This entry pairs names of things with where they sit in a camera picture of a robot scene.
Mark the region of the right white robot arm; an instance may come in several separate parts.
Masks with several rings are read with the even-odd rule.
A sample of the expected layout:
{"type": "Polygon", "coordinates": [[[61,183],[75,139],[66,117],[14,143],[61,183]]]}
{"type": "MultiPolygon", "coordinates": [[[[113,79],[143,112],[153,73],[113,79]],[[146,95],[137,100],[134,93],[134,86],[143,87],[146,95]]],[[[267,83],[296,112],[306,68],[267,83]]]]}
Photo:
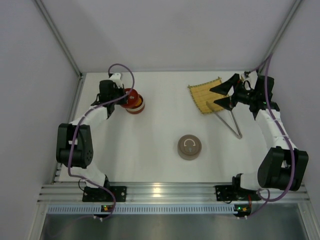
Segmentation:
{"type": "Polygon", "coordinates": [[[299,150],[288,136],[278,104],[272,101],[274,78],[259,75],[254,88],[235,73],[226,82],[210,89],[223,95],[214,104],[232,111],[238,103],[247,105],[263,134],[267,154],[257,172],[233,177],[241,190],[278,189],[287,193],[300,189],[309,161],[306,151],[299,150]]]}

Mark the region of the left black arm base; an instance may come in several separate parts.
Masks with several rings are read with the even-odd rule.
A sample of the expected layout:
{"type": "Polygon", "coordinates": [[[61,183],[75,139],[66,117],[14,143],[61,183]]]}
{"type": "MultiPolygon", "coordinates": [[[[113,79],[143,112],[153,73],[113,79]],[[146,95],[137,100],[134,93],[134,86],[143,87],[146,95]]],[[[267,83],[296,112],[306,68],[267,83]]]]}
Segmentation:
{"type": "MultiPolygon", "coordinates": [[[[125,202],[127,197],[126,186],[110,186],[109,191],[114,195],[116,202],[125,202]]],[[[112,202],[113,197],[101,188],[91,188],[86,186],[82,195],[83,202],[112,202]]]]}

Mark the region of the beige-based steel container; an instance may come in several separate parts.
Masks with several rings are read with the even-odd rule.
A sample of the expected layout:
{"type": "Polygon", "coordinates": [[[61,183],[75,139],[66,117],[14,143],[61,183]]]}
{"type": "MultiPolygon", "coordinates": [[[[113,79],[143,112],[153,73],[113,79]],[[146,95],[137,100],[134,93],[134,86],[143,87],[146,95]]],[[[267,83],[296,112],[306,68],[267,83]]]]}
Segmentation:
{"type": "Polygon", "coordinates": [[[199,157],[201,151],[196,151],[196,152],[185,152],[181,151],[180,149],[178,150],[178,155],[186,161],[192,161],[195,160],[199,157]]]}

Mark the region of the beige round lid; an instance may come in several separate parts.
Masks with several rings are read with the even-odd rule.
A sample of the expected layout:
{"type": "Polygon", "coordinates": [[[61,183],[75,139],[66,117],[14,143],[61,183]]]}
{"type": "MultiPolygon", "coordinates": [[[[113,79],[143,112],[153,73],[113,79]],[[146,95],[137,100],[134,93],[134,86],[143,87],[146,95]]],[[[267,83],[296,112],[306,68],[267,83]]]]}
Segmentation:
{"type": "Polygon", "coordinates": [[[177,143],[177,152],[178,150],[184,152],[197,152],[202,150],[202,143],[200,139],[194,135],[187,134],[182,136],[177,143]]]}

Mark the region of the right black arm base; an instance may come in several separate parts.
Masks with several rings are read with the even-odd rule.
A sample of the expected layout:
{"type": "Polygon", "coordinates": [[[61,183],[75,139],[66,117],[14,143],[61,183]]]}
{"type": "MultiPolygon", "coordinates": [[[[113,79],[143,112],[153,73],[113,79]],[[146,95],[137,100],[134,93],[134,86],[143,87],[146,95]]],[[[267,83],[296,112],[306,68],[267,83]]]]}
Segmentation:
{"type": "Polygon", "coordinates": [[[235,201],[260,201],[261,198],[254,190],[237,188],[233,185],[215,185],[215,195],[218,202],[235,202],[235,201]]]}

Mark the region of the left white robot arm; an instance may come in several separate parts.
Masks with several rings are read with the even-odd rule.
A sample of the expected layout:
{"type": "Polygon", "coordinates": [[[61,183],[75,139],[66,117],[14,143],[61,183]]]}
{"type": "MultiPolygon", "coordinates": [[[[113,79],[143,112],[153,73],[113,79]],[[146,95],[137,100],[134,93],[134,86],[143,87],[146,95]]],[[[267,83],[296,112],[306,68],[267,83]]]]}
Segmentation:
{"type": "Polygon", "coordinates": [[[120,79],[99,82],[99,93],[87,112],[69,123],[58,126],[56,161],[67,167],[68,175],[86,182],[91,189],[110,193],[108,177],[95,165],[92,130],[106,121],[115,105],[127,103],[127,93],[120,79]]]}

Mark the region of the red round lid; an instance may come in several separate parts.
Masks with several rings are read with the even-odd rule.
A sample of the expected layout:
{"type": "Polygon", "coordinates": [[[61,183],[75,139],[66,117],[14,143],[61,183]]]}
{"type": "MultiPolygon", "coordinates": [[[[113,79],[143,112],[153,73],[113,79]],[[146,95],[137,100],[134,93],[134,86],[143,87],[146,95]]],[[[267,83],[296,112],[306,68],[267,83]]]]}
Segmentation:
{"type": "Polygon", "coordinates": [[[131,92],[129,93],[130,90],[131,90],[130,88],[124,89],[125,94],[128,94],[128,95],[125,98],[126,102],[121,106],[126,109],[133,108],[139,102],[139,99],[140,99],[139,94],[135,89],[132,89],[131,92]]]}

